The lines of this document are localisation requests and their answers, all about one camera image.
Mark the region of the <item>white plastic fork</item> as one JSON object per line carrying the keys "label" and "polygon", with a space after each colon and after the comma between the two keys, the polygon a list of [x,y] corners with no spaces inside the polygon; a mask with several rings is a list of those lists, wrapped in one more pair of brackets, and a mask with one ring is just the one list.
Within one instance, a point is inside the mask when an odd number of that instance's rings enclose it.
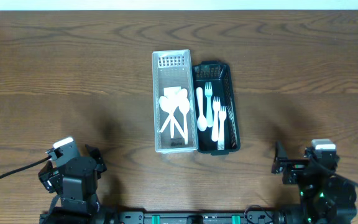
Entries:
{"label": "white plastic fork", "polygon": [[220,102],[220,97],[215,96],[213,98],[213,127],[212,127],[212,133],[211,133],[211,140],[213,142],[217,142],[218,141],[218,126],[219,126],[219,118],[218,118],[218,114],[219,114],[219,110],[221,109],[221,102]]}
{"label": "white plastic fork", "polygon": [[226,107],[222,106],[219,110],[218,150],[224,150],[224,122],[226,120],[226,117]]}

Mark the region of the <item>white plastic spoon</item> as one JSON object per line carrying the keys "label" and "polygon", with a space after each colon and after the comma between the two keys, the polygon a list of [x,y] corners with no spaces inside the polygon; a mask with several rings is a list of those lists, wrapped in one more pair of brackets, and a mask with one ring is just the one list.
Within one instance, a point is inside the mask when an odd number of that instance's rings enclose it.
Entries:
{"label": "white plastic spoon", "polygon": [[176,96],[175,96],[175,104],[177,105],[177,108],[179,108],[179,105],[180,105],[182,99],[185,99],[185,98],[188,99],[188,90],[186,88],[178,89],[178,86],[177,87],[164,88],[164,95],[163,96],[166,96],[167,98],[169,98],[171,90],[174,90],[174,89],[177,90],[177,93],[176,93]]}
{"label": "white plastic spoon", "polygon": [[185,144],[188,144],[188,123],[187,123],[187,113],[190,110],[190,102],[187,98],[182,99],[180,105],[179,105],[179,110],[181,111],[182,115],[183,115],[183,132],[185,134],[184,140],[185,140]]}
{"label": "white plastic spoon", "polygon": [[172,114],[172,118],[171,118],[171,122],[170,122],[170,137],[173,139],[174,138],[174,134],[175,134],[175,131],[174,131],[174,122],[173,122],[173,119],[174,119],[174,112],[176,110],[176,106],[175,106],[175,96],[176,96],[176,93],[177,93],[177,90],[174,89],[174,90],[171,90],[170,92],[170,96],[169,96],[169,100],[170,100],[170,103],[171,103],[171,114]]}
{"label": "white plastic spoon", "polygon": [[207,128],[207,120],[206,117],[204,116],[204,110],[203,110],[203,90],[201,87],[198,87],[196,89],[196,97],[197,97],[197,102],[198,102],[198,109],[199,109],[199,116],[197,119],[197,126],[198,129],[203,132],[206,130]]}
{"label": "white plastic spoon", "polygon": [[[165,128],[167,127],[168,123],[171,122],[172,114],[171,114],[171,103],[170,100],[166,96],[161,96],[159,98],[159,105],[162,109],[162,111],[168,113],[168,118],[164,121],[162,127],[160,128],[160,132],[164,132]],[[174,116],[173,122],[175,124],[174,128],[177,127],[178,132],[181,134],[182,138],[184,139],[185,134],[183,132],[183,129],[181,128],[180,124],[178,123],[177,119]]]}

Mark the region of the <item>white plastic utensil handle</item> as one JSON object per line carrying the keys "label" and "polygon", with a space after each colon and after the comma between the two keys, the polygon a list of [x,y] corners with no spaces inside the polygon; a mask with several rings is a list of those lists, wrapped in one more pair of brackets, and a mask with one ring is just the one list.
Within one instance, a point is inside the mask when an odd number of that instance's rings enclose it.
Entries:
{"label": "white plastic utensil handle", "polygon": [[211,98],[213,95],[212,83],[206,82],[204,88],[204,94],[206,96],[206,120],[207,120],[207,127],[211,128],[213,126],[213,110],[212,110],[212,102]]}

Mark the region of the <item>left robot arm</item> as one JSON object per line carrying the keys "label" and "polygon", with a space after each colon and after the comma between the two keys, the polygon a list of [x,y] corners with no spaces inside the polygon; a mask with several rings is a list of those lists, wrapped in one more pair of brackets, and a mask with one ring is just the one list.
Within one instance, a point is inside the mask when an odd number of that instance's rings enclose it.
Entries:
{"label": "left robot arm", "polygon": [[52,157],[38,173],[49,193],[56,193],[49,211],[40,223],[118,223],[117,212],[100,204],[96,194],[98,180],[107,170],[98,148],[86,145],[82,156],[75,143],[47,151]]}

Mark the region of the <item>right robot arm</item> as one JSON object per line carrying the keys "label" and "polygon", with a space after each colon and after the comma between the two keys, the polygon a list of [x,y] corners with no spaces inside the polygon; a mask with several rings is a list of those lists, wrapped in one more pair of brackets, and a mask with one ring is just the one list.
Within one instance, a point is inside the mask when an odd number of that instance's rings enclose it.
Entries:
{"label": "right robot arm", "polygon": [[304,159],[289,159],[283,144],[275,143],[273,174],[283,174],[285,185],[297,185],[300,204],[286,205],[273,213],[274,223],[350,223],[357,215],[356,190],[335,174],[339,163],[336,145],[314,139]]}

